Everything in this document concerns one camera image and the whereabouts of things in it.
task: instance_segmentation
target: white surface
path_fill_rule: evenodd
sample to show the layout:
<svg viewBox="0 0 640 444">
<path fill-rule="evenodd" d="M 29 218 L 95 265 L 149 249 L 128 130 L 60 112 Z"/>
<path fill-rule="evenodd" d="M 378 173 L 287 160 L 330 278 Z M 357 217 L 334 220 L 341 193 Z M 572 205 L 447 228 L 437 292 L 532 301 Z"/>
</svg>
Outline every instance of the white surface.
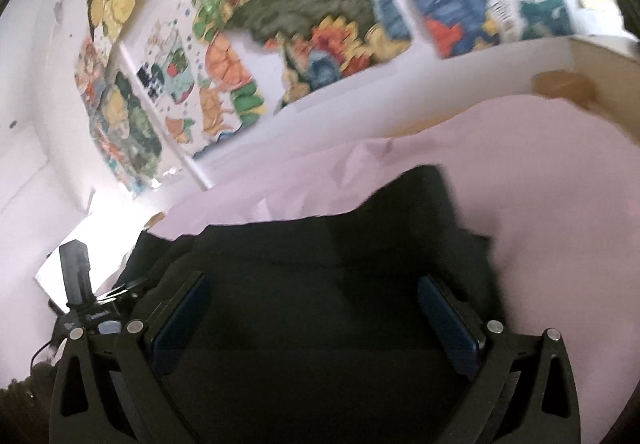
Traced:
<svg viewBox="0 0 640 444">
<path fill-rule="evenodd" d="M 10 0 L 0 15 L 0 155 L 33 115 L 39 73 L 33 44 L 41 4 L 42 0 Z M 14 120 L 17 126 L 10 129 Z"/>
<path fill-rule="evenodd" d="M 0 157 L 0 212 L 29 182 L 31 177 L 47 164 L 33 125 L 17 129 L 11 142 L 4 146 L 7 152 Z"/>
<path fill-rule="evenodd" d="M 1 158 L 0 388 L 29 374 L 31 355 L 51 337 L 55 315 L 35 271 L 84 214 L 60 186 L 33 128 Z"/>
</svg>

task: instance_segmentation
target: black cloth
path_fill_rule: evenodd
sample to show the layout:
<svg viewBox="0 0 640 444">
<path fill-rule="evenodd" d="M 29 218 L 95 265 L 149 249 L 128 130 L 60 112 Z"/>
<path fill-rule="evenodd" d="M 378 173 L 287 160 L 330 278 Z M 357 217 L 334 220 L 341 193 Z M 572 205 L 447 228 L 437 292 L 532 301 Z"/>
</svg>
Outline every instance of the black cloth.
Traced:
<svg viewBox="0 0 640 444">
<path fill-rule="evenodd" d="M 145 262 L 158 280 L 133 317 L 193 271 L 212 289 L 177 368 L 159 378 L 202 442 L 425 442 L 466 379 L 418 307 L 418 279 L 447 277 L 481 312 L 502 311 L 487 241 L 456 227 L 434 167 L 343 215 L 210 226 L 148 245 L 159 246 L 151 262 L 139 244 L 127 265 L 138 275 Z"/>
</svg>

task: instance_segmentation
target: blue gripper pad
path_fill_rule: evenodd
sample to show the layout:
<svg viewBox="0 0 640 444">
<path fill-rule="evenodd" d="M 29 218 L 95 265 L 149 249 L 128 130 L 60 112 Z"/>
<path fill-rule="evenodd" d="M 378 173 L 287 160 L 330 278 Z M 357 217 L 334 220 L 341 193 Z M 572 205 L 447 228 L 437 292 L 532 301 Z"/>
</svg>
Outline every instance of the blue gripper pad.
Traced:
<svg viewBox="0 0 640 444">
<path fill-rule="evenodd" d="M 440 288 L 429 277 L 418 281 L 418 303 L 436 332 L 454 370 L 473 380 L 480 370 L 478 341 L 465 326 Z"/>
<path fill-rule="evenodd" d="M 156 376 L 171 374 L 183 350 L 211 304 L 211 285 L 202 276 L 158 332 L 151 348 L 151 369 Z"/>
</svg>

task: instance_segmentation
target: pink paper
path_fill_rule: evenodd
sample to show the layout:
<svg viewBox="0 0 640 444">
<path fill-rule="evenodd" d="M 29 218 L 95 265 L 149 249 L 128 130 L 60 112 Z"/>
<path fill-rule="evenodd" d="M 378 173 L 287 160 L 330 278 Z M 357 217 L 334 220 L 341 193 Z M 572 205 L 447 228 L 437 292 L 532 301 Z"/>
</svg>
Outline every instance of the pink paper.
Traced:
<svg viewBox="0 0 640 444">
<path fill-rule="evenodd" d="M 640 379 L 640 148 L 568 102 L 498 98 L 411 137 L 271 161 L 152 232 L 343 213 L 419 164 L 443 165 L 460 222 L 494 239 L 510 328 L 562 332 L 583 443 L 599 442 Z"/>
</svg>

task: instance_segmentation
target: black cable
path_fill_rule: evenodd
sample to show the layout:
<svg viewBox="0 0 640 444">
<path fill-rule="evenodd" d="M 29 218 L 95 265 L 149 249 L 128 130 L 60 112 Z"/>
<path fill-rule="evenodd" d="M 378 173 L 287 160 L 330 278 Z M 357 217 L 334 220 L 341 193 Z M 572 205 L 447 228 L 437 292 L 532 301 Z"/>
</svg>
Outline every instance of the black cable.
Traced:
<svg viewBox="0 0 640 444">
<path fill-rule="evenodd" d="M 52 341 L 53 341 L 53 339 L 50 339 L 49 341 L 47 341 L 42 347 L 40 347 L 38 349 L 38 351 L 31 358 L 31 364 L 29 366 L 29 375 L 30 376 L 31 376 L 31 374 L 33 374 L 33 361 L 36 360 L 36 358 L 38 357 L 38 354 L 40 354 L 45 348 L 47 348 L 51 344 Z"/>
</svg>

